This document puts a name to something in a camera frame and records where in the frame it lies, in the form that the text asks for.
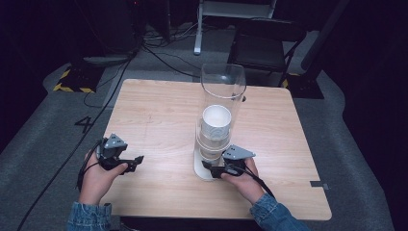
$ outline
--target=denim sleeve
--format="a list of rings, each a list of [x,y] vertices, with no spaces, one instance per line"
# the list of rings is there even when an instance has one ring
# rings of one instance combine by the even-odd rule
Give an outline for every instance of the denim sleeve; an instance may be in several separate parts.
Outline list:
[[[86,205],[74,202],[67,222],[68,231],[110,230],[112,205]]]
[[[250,213],[263,230],[310,230],[306,224],[294,218],[283,204],[267,193],[252,206]]]

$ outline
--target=chair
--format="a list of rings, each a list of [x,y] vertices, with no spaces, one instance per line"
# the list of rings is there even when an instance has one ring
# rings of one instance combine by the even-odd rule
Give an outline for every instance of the chair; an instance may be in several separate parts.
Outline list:
[[[295,48],[307,31],[292,21],[271,18],[250,18],[237,28],[228,57],[229,64],[245,68],[282,73],[279,87],[285,80]],[[290,44],[285,53],[284,42]]]

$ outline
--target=wooden table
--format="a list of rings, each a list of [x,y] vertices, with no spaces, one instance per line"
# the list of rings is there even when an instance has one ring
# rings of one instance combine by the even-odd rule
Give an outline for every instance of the wooden table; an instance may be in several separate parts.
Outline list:
[[[193,170],[201,85],[125,80],[106,129],[129,146],[120,158],[144,156],[134,173],[114,181],[101,203],[113,215],[155,218],[252,218],[250,203],[220,179]],[[256,153],[260,177],[299,219],[328,220],[331,211],[290,93],[247,87],[232,143]]]

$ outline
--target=white paper cup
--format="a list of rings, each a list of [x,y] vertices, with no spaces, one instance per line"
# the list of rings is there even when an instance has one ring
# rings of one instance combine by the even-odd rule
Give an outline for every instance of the white paper cup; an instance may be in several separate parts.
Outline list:
[[[223,140],[229,134],[230,124],[230,111],[221,105],[211,105],[203,112],[201,132],[209,140]]]

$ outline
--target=clear glass cylinder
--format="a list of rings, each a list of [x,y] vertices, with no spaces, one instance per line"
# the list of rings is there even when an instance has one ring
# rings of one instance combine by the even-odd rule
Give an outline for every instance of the clear glass cylinder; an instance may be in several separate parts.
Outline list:
[[[241,65],[204,64],[201,68],[201,97],[196,142],[204,161],[217,165],[229,146],[246,89]]]

